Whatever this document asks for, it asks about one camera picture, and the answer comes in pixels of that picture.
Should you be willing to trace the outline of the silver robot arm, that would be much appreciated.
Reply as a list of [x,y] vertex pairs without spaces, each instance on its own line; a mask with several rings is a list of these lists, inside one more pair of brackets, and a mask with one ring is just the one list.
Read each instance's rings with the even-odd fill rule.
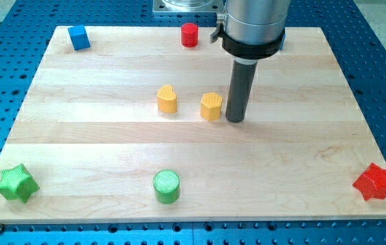
[[290,0],[226,0],[210,43],[222,39],[231,55],[259,60],[276,54],[285,36]]

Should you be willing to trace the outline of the blue block behind arm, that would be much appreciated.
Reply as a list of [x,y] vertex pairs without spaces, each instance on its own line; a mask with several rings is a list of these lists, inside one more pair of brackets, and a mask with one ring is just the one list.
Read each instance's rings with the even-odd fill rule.
[[285,36],[286,36],[286,34],[283,33],[283,36],[282,36],[282,40],[281,40],[281,43],[280,43],[280,48],[279,48],[279,50],[283,50],[283,48],[284,48]]

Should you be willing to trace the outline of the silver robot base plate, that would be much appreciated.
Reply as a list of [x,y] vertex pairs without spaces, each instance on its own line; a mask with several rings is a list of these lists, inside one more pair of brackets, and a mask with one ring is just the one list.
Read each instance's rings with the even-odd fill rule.
[[154,13],[223,12],[223,0],[153,0]]

